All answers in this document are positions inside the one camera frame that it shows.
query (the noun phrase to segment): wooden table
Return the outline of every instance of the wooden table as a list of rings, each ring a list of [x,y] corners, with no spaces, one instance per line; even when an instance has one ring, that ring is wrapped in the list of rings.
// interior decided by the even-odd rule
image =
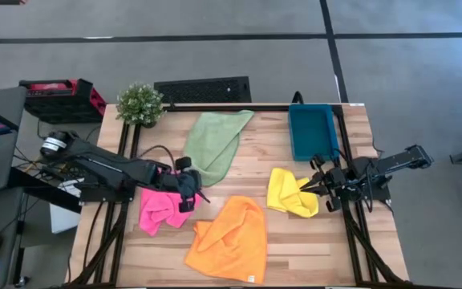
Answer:
[[[371,128],[365,107],[362,104],[343,104],[342,107],[353,156],[376,156],[376,151],[372,147]],[[148,147],[163,144],[172,151],[174,157],[181,157],[185,138],[200,114],[200,112],[168,112],[156,127],[142,128],[138,154]],[[338,142],[341,144],[337,120],[334,122]],[[107,106],[98,146],[116,153],[122,127],[122,122],[116,120],[115,105]],[[132,131],[133,128],[130,128],[125,156],[129,156],[130,153]],[[146,157],[171,163],[162,150],[153,150]],[[143,232],[138,226],[140,208],[140,189],[138,189],[136,199],[129,207],[117,286],[250,285],[234,280],[207,277],[184,264],[184,257],[193,241],[195,221],[213,220],[228,196],[232,195],[251,197],[264,209],[268,227],[265,285],[354,284],[342,213],[327,212],[325,198],[319,199],[319,213],[310,219],[267,209],[265,196],[270,172],[274,167],[289,169],[296,177],[309,177],[314,173],[307,162],[292,160],[287,112],[255,112],[254,117],[241,133],[240,146],[227,176],[218,184],[203,190],[211,200],[211,204],[203,202],[180,229],[162,224],[154,238]],[[83,207],[72,249],[71,269],[74,277],[79,274],[83,266],[88,231],[97,206],[98,204],[88,204]],[[100,243],[106,214],[105,206],[97,218],[88,254],[89,260]],[[375,202],[374,211],[371,214],[366,212],[366,217],[372,245],[399,277],[407,279],[391,212],[384,205]],[[368,280],[363,248],[359,244],[358,248],[363,278]],[[112,251],[111,248],[107,254],[103,281],[108,281],[109,278]]]

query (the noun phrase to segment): blue plastic bin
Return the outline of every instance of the blue plastic bin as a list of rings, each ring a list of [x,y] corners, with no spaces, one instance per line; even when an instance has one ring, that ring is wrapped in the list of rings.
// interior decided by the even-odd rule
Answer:
[[[338,157],[338,138],[328,104],[291,104],[288,123],[295,161],[309,161],[315,154],[326,160]]]

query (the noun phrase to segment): red toolbox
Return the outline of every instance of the red toolbox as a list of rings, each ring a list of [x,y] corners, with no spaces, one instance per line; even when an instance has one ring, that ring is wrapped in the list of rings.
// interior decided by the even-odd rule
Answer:
[[[21,80],[28,91],[24,108],[49,124],[103,121],[106,102],[85,79]]]

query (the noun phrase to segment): potted plant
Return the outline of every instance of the potted plant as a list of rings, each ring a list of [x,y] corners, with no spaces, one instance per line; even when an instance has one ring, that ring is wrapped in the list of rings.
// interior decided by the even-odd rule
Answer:
[[[117,119],[124,120],[126,124],[152,128],[164,113],[161,107],[163,97],[149,84],[134,83],[117,96]]]

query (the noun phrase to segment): yellow towel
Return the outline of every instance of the yellow towel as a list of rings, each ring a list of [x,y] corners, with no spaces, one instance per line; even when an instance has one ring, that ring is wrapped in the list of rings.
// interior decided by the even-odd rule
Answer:
[[[304,218],[313,217],[318,213],[317,195],[299,189],[308,181],[307,177],[297,181],[289,170],[274,168],[270,174],[266,205],[270,209],[288,211]]]
[[[213,222],[197,222],[184,263],[212,277],[263,284],[265,216],[248,197],[230,197]]]

